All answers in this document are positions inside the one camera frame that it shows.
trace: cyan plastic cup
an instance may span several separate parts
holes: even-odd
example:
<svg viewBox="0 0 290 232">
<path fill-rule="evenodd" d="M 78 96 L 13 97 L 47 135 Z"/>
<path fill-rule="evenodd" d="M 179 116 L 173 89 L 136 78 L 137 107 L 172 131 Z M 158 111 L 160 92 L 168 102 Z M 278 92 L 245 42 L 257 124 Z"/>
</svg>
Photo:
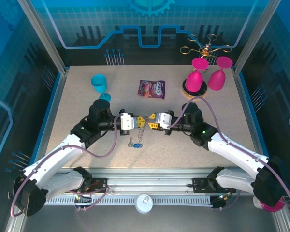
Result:
<svg viewBox="0 0 290 232">
<path fill-rule="evenodd" d="M 91 84 L 93 88 L 98 92 L 101 93 L 99 99 L 105 99 L 107 101 L 111 100 L 111 95 L 105 93 L 107 90 L 107 81 L 106 77 L 102 74 L 95 75 L 91 78 Z"/>
<path fill-rule="evenodd" d="M 106 77 L 102 74 L 93 76 L 91 78 L 91 84 L 98 93 L 105 93 L 107 90 Z"/>
</svg>

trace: metal chain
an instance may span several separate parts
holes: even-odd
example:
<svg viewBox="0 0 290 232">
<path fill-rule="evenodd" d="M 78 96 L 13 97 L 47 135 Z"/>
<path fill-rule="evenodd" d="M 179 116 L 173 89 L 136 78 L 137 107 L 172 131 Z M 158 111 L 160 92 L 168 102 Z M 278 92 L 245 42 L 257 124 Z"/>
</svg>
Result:
<svg viewBox="0 0 290 232">
<path fill-rule="evenodd" d="M 145 130 L 145 127 L 146 127 L 146 125 L 147 125 L 147 122 L 148 122 L 148 116 L 145 116 L 144 117 L 144 120 L 145 120 L 145 123 L 144 123 L 144 125 L 140 128 L 140 130 L 139 130 L 139 134 L 138 134 L 138 136 L 137 136 L 137 139 L 139 140 L 139 144 L 141 143 L 141 141 L 142 141 L 142 139 L 143 139 L 143 135 L 144 135 L 144 130 Z"/>
</svg>

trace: beige tabletop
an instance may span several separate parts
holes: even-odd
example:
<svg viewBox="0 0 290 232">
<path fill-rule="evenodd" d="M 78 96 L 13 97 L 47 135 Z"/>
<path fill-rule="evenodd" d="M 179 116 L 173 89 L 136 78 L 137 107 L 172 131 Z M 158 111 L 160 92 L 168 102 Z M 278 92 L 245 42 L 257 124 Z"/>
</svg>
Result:
<svg viewBox="0 0 290 232">
<path fill-rule="evenodd" d="M 216 65 L 209 66 L 203 74 L 205 82 L 210 74 L 218 70 Z M 111 94 L 111 111 L 117 115 L 124 108 L 135 115 L 150 116 L 153 112 L 173 110 L 175 116 L 181 106 L 188 101 L 182 93 L 182 83 L 192 70 L 191 65 L 142 65 L 142 66 L 71 66 L 60 100 L 56 120 L 49 140 L 47 152 L 56 147 L 70 133 L 70 130 L 83 117 L 88 115 L 89 107 L 99 97 L 90 80 L 96 74 L 107 77 Z M 225 135 L 237 143 L 254 150 L 244 111 L 238 96 L 231 69 L 224 70 L 226 83 L 221 91 L 207 90 L 205 98 L 212 105 L 220 127 Z M 140 80 L 166 82 L 165 100 L 143 98 L 137 95 Z M 196 101 L 202 110 L 204 120 L 214 124 L 213 117 L 202 101 Z M 92 158 L 81 154 L 66 167 L 84 168 L 202 168 L 216 166 L 235 166 L 220 155 L 197 147 L 192 140 L 181 132 L 173 131 L 165 136 L 163 131 L 151 130 L 147 125 L 142 148 L 128 147 L 130 138 L 137 142 L 139 129 L 130 131 L 130 136 L 118 136 L 113 153 L 105 159 Z M 111 147 L 114 132 L 110 131 L 94 143 L 89 151 L 104 155 Z"/>
</svg>

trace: white bottle cap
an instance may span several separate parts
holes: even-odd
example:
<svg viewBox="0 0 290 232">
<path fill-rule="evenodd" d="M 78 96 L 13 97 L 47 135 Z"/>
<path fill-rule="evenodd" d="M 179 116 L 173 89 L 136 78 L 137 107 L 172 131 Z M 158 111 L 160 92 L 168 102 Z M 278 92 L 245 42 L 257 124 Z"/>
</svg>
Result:
<svg viewBox="0 0 290 232">
<path fill-rule="evenodd" d="M 135 207 L 140 213 L 146 214 L 153 207 L 153 199 L 146 194 L 142 194 L 137 198 Z"/>
</svg>

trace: snack package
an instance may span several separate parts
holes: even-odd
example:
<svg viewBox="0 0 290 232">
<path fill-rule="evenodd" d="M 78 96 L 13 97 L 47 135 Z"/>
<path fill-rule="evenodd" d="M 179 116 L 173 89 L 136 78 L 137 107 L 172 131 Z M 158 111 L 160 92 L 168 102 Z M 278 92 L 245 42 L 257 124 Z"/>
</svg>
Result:
<svg viewBox="0 0 290 232">
<path fill-rule="evenodd" d="M 138 95 L 146 98 L 162 98 L 165 96 L 165 81 L 140 80 Z"/>
</svg>

